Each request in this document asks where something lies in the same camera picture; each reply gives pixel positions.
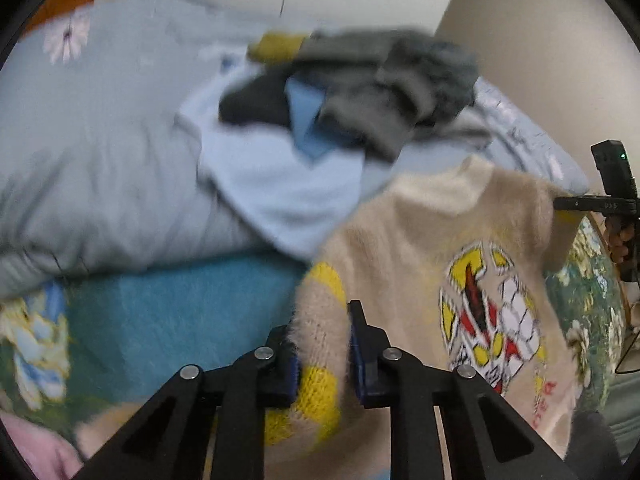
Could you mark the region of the dark grey clothes pile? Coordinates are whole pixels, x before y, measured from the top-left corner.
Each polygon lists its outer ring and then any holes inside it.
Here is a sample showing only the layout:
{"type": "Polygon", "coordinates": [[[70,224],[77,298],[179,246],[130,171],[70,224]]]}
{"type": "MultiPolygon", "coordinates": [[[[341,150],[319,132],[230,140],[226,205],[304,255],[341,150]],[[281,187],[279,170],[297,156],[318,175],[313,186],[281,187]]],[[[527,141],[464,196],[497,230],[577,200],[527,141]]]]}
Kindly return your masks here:
{"type": "Polygon", "coordinates": [[[263,122],[291,131],[285,83],[295,77],[326,92],[322,126],[344,132],[352,145],[393,162],[412,142],[441,136],[484,148],[492,134],[476,106],[475,56],[415,29],[355,29],[306,34],[291,62],[257,63],[262,72],[224,92],[222,122],[263,122]]]}

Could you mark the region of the blue folded garment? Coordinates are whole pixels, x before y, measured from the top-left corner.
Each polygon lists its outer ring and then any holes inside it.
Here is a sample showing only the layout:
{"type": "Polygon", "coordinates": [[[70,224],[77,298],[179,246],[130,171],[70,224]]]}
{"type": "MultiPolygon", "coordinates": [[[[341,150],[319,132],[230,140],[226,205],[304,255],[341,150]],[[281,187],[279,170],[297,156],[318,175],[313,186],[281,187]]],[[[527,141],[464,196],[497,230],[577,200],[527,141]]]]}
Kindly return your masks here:
{"type": "Polygon", "coordinates": [[[290,77],[284,90],[297,151],[314,162],[329,152],[352,145],[352,138],[344,132],[320,124],[319,114],[326,97],[323,89],[290,77]]]}

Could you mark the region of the light blue shirt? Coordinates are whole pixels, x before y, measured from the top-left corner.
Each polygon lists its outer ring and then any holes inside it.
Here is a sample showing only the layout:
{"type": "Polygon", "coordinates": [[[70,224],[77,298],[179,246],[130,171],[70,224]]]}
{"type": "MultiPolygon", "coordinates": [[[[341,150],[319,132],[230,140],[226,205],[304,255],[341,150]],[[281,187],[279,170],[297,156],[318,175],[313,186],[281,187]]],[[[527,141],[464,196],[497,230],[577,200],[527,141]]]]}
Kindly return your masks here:
{"type": "Polygon", "coordinates": [[[386,185],[393,166],[361,148],[341,148],[310,162],[285,128],[221,122],[224,92],[259,73],[255,64],[229,68],[192,92],[177,119],[200,137],[198,177],[213,182],[224,201],[277,250],[310,260],[359,203],[386,185]]]}

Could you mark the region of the pink cloth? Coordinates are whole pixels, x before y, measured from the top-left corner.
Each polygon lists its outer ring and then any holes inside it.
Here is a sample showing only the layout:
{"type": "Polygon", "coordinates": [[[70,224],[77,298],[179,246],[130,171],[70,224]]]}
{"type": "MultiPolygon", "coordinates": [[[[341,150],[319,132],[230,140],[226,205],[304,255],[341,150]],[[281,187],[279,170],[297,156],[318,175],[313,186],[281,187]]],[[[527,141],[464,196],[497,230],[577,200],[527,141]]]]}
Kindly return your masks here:
{"type": "Polygon", "coordinates": [[[73,479],[82,461],[76,448],[59,434],[2,412],[1,420],[17,451],[38,479],[73,479]]]}

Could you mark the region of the teal floral bed blanket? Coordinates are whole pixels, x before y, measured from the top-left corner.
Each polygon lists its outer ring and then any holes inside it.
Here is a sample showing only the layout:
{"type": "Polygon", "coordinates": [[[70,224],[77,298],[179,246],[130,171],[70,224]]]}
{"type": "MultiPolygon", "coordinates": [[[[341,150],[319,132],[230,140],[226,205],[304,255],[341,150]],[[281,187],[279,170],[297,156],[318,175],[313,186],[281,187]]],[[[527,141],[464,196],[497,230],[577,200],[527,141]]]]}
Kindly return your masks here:
{"type": "MultiPolygon", "coordinates": [[[[69,437],[96,412],[153,393],[183,364],[216,368],[258,346],[290,317],[305,271],[278,252],[246,252],[44,284],[1,306],[1,406],[69,437]]],[[[626,320],[590,221],[546,287],[579,365],[579,406],[603,408],[626,320]]]]}

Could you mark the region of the light blue floral quilt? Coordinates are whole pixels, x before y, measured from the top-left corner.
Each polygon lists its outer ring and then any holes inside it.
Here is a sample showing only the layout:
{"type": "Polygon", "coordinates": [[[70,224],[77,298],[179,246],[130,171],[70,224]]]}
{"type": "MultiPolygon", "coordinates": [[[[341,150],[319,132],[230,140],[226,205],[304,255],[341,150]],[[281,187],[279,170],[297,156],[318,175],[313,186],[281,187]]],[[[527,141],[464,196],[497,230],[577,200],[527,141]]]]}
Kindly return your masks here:
{"type": "MultiPolygon", "coordinates": [[[[270,244],[198,177],[200,137],[177,113],[215,76],[252,64],[247,46],[271,29],[285,22],[207,0],[116,0],[23,38],[1,71],[2,296],[58,276],[270,244]]],[[[489,144],[441,136],[410,144],[388,162],[392,179],[478,155],[573,194],[588,190],[578,163],[496,87],[480,80],[475,104],[489,144]]]]}

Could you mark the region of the yellow green garment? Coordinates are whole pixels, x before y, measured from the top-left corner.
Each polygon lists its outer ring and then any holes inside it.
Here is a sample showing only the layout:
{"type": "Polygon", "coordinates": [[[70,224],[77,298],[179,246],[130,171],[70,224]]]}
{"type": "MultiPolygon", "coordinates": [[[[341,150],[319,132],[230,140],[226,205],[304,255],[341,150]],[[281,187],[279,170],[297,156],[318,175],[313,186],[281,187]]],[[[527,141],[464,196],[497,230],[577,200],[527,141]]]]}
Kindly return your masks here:
{"type": "Polygon", "coordinates": [[[306,34],[266,32],[247,47],[246,55],[254,62],[267,65],[291,62],[307,38],[306,34]]]}

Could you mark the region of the beige fuzzy cartoon sweater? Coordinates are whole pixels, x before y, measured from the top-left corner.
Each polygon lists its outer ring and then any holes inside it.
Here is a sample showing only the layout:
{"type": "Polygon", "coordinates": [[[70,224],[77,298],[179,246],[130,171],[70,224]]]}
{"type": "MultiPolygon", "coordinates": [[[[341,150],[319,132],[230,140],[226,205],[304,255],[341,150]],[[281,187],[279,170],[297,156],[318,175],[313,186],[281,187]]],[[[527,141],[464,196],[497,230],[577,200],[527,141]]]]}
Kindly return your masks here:
{"type": "Polygon", "coordinates": [[[270,479],[371,479],[390,466],[390,422],[348,382],[349,301],[422,363],[469,365],[564,455],[576,365],[544,286],[582,215],[551,183],[471,156],[443,174],[404,174],[343,223],[296,290],[302,361],[292,408],[266,420],[270,479]]]}

